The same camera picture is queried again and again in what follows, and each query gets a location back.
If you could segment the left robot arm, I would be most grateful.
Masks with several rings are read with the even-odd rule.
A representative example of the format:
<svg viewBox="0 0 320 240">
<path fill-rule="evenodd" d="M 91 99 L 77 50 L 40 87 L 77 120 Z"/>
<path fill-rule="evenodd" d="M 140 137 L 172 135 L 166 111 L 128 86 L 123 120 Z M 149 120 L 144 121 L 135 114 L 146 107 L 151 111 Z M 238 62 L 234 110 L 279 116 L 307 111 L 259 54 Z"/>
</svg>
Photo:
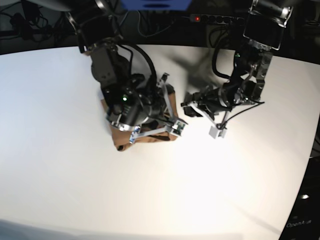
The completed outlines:
<svg viewBox="0 0 320 240">
<path fill-rule="evenodd" d="M 211 123 L 209 135 L 223 138 L 229 114 L 236 107 L 248 110 L 263 105 L 261 94 L 273 57 L 279 50 L 287 23 L 297 0 L 254 0 L 248 10 L 244 25 L 243 41 L 235 51 L 230 75 L 217 69 L 220 49 L 228 39 L 220 40 L 213 52 L 211 69 L 214 75 L 226 80 L 222 85 L 210 83 L 200 91 L 187 94 L 181 107 L 189 117 L 205 117 Z"/>
</svg>

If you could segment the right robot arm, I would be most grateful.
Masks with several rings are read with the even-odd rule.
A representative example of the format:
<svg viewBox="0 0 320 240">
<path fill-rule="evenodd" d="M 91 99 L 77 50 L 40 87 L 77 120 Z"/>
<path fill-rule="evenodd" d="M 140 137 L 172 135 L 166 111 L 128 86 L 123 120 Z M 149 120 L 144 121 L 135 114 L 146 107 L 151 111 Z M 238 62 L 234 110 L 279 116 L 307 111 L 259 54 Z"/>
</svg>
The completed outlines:
<svg viewBox="0 0 320 240">
<path fill-rule="evenodd" d="M 108 0 L 50 0 L 47 6 L 66 14 L 80 52 L 91 59 L 116 147 L 181 136 L 186 122 L 178 117 L 169 75 L 158 77 L 147 53 L 123 39 Z"/>
</svg>

